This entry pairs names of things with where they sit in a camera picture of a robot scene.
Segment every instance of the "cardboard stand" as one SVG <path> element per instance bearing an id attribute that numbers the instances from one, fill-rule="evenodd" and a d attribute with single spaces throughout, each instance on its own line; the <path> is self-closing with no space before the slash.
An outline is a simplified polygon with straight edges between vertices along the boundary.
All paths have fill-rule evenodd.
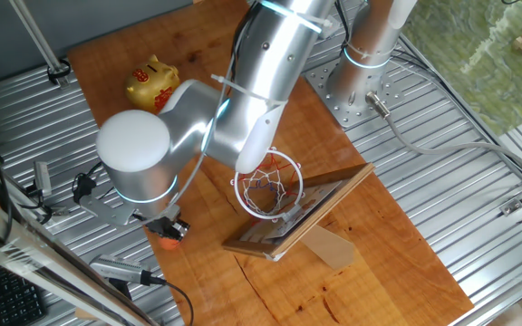
<path id="1" fill-rule="evenodd" d="M 374 170 L 372 163 L 304 179 L 302 210 L 288 222 L 252 219 L 224 243 L 228 251 L 277 261 L 301 241 L 333 269 L 353 262 L 353 244 L 317 225 Z"/>

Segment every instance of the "metal slatted platform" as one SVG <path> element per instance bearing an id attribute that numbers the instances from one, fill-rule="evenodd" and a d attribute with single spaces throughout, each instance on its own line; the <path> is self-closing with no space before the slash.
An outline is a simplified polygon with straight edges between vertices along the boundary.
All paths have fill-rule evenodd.
<path id="1" fill-rule="evenodd" d="M 34 180 L 33 162 L 46 161 L 53 194 L 44 202 L 70 210 L 69 217 L 48 222 L 48 231 L 85 262 L 98 254 L 114 254 L 149 264 L 156 275 L 162 275 L 141 227 L 120 230 L 105 225 L 73 202 L 73 177 L 98 162 L 94 145 L 98 127 L 75 75 L 71 73 L 69 79 L 71 86 L 60 90 L 41 68 L 0 82 L 0 155 L 5 172 L 27 187 Z M 111 187 L 103 171 L 97 181 L 102 191 Z M 114 206 L 121 203 L 114 193 L 104 200 Z M 168 287 L 131 285 L 130 294 L 156 321 L 184 324 Z M 73 305 L 57 296 L 45 292 L 44 299 L 49 313 L 38 325 L 92 324 L 76 319 Z"/>

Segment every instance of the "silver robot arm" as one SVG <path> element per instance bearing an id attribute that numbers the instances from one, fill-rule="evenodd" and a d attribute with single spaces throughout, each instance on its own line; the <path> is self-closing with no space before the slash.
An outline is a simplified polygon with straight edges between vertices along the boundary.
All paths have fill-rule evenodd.
<path id="1" fill-rule="evenodd" d="M 233 78 L 219 78 L 232 88 L 220 107 L 219 91 L 192 80 L 179 86 L 158 117 L 129 110 L 107 120 L 98 135 L 98 154 L 125 204 L 145 216 L 161 217 L 179 191 L 177 174 L 201 152 L 239 173 L 253 171 L 271 146 L 333 3 L 255 2 L 234 53 Z M 415 0 L 372 0 L 358 14 L 342 61 L 327 85 L 335 97 L 349 105 L 365 105 L 365 94 L 379 90 L 378 75 L 414 4 Z"/>

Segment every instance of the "mini basketball hoop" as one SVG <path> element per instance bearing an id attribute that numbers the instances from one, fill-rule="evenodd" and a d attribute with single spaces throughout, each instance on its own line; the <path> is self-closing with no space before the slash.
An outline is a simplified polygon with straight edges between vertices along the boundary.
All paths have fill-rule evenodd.
<path id="1" fill-rule="evenodd" d="M 287 155 L 271 148 L 255 171 L 246 175 L 235 173 L 231 186 L 235 188 L 239 203 L 250 215 L 273 219 L 274 222 L 278 218 L 287 220 L 300 209 L 298 203 L 304 196 L 300 167 Z"/>

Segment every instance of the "metal grating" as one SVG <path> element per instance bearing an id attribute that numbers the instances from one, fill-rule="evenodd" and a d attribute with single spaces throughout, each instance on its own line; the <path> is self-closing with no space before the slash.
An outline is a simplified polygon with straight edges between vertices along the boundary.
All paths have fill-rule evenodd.
<path id="1" fill-rule="evenodd" d="M 98 127 L 73 73 L 71 86 L 60 90 L 40 68 L 0 82 L 0 155 L 5 172 L 21 186 L 34 180 L 33 162 L 49 165 L 53 194 L 45 199 L 48 206 L 66 206 L 70 216 L 52 219 L 46 228 L 83 261 L 98 254 L 114 254 L 154 266 L 162 276 L 156 257 L 140 227 L 119 230 L 79 208 L 72 200 L 73 177 L 87 172 L 98 157 L 95 137 Z M 100 190 L 107 191 L 111 182 L 102 171 L 97 178 Z M 113 192 L 105 202 L 119 205 Z M 183 325 L 179 310 L 168 287 L 130 285 L 134 302 L 155 321 Z M 89 325 L 77 320 L 74 306 L 46 292 L 48 315 L 38 325 Z"/>
<path id="2" fill-rule="evenodd" d="M 325 85 L 336 62 L 304 74 L 326 105 L 332 100 L 319 85 Z M 485 141 L 472 114 L 434 83 L 392 61 L 384 78 L 391 80 L 393 91 L 401 92 L 401 101 L 388 101 L 388 105 L 396 125 L 414 144 L 436 148 Z M 360 114 L 353 114 L 351 120 L 330 110 L 342 119 L 342 125 L 349 126 L 345 128 L 348 138 L 374 163 L 378 178 L 475 309 L 522 279 L 522 210 L 510 216 L 500 210 L 522 192 L 522 180 L 497 154 L 471 149 L 423 156 L 407 150 L 387 123 L 368 108 L 357 110 Z"/>

